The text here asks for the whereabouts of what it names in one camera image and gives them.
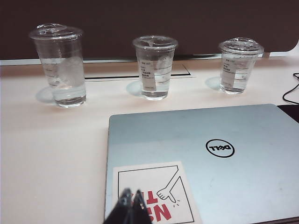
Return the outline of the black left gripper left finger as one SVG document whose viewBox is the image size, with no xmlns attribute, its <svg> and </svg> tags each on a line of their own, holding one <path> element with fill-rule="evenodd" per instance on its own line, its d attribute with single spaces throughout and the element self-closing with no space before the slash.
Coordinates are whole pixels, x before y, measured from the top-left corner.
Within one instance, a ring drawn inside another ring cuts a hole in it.
<svg viewBox="0 0 299 224">
<path fill-rule="evenodd" d="M 117 200 L 116 205 L 109 216 L 103 222 L 104 224 L 131 224 L 132 223 L 132 195 L 131 190 L 126 188 Z"/>
</svg>

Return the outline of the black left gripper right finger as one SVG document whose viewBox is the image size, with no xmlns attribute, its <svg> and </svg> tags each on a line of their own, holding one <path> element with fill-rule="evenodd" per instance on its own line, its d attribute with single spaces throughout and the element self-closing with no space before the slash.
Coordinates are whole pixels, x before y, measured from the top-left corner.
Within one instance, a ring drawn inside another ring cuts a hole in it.
<svg viewBox="0 0 299 224">
<path fill-rule="evenodd" d="M 142 192 L 137 190 L 133 199 L 133 204 L 129 210 L 129 224 L 151 224 L 151 219 L 147 210 Z"/>
</svg>

